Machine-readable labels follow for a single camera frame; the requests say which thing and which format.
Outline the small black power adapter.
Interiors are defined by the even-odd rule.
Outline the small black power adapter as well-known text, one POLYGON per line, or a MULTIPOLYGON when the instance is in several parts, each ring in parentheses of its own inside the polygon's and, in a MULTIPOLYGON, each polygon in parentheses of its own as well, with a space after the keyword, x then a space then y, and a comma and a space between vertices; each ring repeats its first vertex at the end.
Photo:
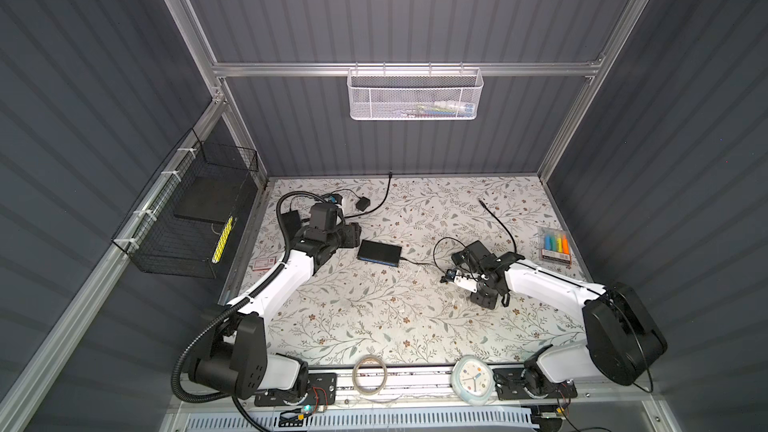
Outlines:
POLYGON ((410 263, 410 264, 413 264, 413 265, 416 265, 416 266, 432 266, 432 265, 434 265, 434 264, 432 264, 430 262, 418 262, 418 261, 411 260, 411 259, 408 259, 408 258, 402 257, 402 256, 399 258, 399 260, 407 262, 407 263, 410 263))

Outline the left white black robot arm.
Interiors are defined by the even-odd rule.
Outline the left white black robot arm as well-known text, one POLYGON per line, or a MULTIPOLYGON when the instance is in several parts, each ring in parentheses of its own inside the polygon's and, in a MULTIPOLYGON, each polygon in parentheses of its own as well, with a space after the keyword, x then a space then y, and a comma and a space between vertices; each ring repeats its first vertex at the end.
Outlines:
POLYGON ((246 400, 268 392, 298 402, 308 393, 307 363, 270 353, 268 325, 337 250, 361 245, 361 226, 347 222, 337 203, 307 191, 280 197, 275 214, 284 240, 283 255, 245 292, 213 309, 202 331, 183 349, 170 376, 172 393, 180 401, 246 400), (294 197, 313 201, 308 224, 295 232, 282 213, 283 203, 294 197))

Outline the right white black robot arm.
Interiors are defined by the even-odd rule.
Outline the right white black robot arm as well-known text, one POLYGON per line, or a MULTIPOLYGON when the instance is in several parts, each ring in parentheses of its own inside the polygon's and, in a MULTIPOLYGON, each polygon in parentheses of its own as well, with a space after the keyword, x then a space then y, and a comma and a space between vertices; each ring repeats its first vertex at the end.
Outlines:
POLYGON ((626 284, 606 286, 569 278, 515 251, 498 256, 479 241, 452 254, 451 261, 453 266, 441 281, 468 291, 472 303, 492 310, 513 294, 525 295, 584 328, 583 340, 544 346, 523 363, 518 382, 534 399, 563 397, 574 381, 600 376, 634 386, 668 350, 660 327, 626 284))

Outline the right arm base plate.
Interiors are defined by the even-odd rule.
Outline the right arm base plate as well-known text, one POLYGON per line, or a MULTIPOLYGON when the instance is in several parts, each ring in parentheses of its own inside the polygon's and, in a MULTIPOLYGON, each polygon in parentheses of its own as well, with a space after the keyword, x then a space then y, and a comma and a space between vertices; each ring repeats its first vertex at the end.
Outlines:
POLYGON ((492 376, 500 400, 575 399, 578 396, 573 381, 553 383, 543 374, 522 366, 493 368, 492 376))

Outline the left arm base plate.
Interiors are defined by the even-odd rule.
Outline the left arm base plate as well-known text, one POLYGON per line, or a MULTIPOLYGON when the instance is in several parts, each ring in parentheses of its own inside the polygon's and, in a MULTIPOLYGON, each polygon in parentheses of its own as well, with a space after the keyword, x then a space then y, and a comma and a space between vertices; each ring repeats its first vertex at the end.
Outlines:
POLYGON ((310 372, 299 378, 297 389, 258 392, 253 398, 256 407, 329 406, 336 400, 338 375, 310 372))

